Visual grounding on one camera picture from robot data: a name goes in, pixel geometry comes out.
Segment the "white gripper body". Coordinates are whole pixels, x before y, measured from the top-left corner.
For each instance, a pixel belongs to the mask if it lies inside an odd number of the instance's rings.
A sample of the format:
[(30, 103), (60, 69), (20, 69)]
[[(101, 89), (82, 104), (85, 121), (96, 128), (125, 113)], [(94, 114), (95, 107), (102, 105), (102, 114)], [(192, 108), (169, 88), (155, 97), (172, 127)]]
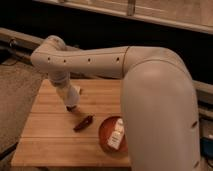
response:
[(66, 72), (49, 73), (48, 79), (54, 87), (65, 87), (69, 83), (70, 74)]

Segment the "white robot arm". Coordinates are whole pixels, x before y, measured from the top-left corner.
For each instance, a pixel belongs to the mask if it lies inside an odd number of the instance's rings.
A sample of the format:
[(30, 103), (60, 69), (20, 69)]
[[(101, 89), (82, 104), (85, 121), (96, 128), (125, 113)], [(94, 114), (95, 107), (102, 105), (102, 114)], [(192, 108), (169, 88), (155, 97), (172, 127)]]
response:
[(69, 51), (57, 36), (31, 54), (32, 64), (62, 87), (69, 74), (120, 78), (121, 113), (132, 171), (200, 171), (196, 90), (183, 60), (162, 47)]

